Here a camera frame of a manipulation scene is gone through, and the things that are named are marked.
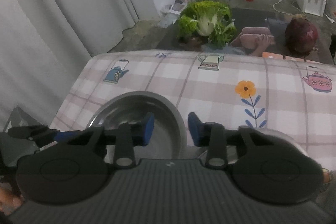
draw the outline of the onion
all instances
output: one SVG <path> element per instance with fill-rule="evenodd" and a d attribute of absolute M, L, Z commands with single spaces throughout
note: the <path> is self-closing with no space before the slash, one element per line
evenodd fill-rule
<path fill-rule="evenodd" d="M 318 37 L 314 24 L 303 18 L 293 18 L 285 31 L 286 46 L 295 57 L 307 57 Z"/>

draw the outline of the green leafy vegetable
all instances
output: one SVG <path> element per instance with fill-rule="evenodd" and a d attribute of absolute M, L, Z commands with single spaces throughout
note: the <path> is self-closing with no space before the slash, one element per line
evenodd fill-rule
<path fill-rule="evenodd" d="M 211 0 L 189 3 L 181 12 L 178 25 L 179 37 L 196 31 L 218 47 L 226 46 L 236 33 L 229 5 Z"/>

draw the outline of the checkered tablecloth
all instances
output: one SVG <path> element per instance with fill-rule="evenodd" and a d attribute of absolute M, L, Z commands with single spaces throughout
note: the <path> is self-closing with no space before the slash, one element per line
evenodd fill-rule
<path fill-rule="evenodd" d="M 147 90 L 170 100 L 186 127 L 190 112 L 204 122 L 218 122 L 226 128 L 263 125 L 293 137 L 324 168 L 336 170 L 336 87 L 320 92 L 319 82 L 314 82 L 313 89 L 303 80 L 308 67 L 308 75 L 317 71 L 323 81 L 329 78 L 334 83 L 335 66 L 220 55 L 215 58 L 218 70 L 199 69 L 209 60 L 206 57 L 206 53 L 157 50 L 95 56 L 74 83 L 50 127 L 83 130 L 112 98 Z M 216 64 L 208 66 L 216 69 Z M 115 75 L 114 83 L 104 81 L 108 73 Z M 252 96 L 245 101 L 243 94 L 236 93 L 239 82 L 252 87 Z M 189 133 L 187 144 L 193 145 Z"/>

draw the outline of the round black disc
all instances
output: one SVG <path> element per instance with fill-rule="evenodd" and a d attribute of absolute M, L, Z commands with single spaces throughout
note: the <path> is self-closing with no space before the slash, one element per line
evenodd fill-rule
<path fill-rule="evenodd" d="M 278 146 L 260 146 L 241 157 L 232 177 L 249 196 L 263 202 L 295 204 L 311 199 L 322 187 L 323 172 L 311 158 Z"/>
<path fill-rule="evenodd" d="M 91 197 L 108 177 L 106 163 L 85 146 L 58 144 L 27 157 L 16 172 L 25 198 L 67 204 Z"/>

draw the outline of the teapot spout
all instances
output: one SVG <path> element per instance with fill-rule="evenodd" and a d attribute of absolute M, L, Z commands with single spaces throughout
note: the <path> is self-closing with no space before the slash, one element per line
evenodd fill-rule
<path fill-rule="evenodd" d="M 309 81 L 308 81 L 307 78 L 303 77 L 302 80 L 305 81 L 307 85 L 310 85 L 310 83 L 309 83 Z"/>

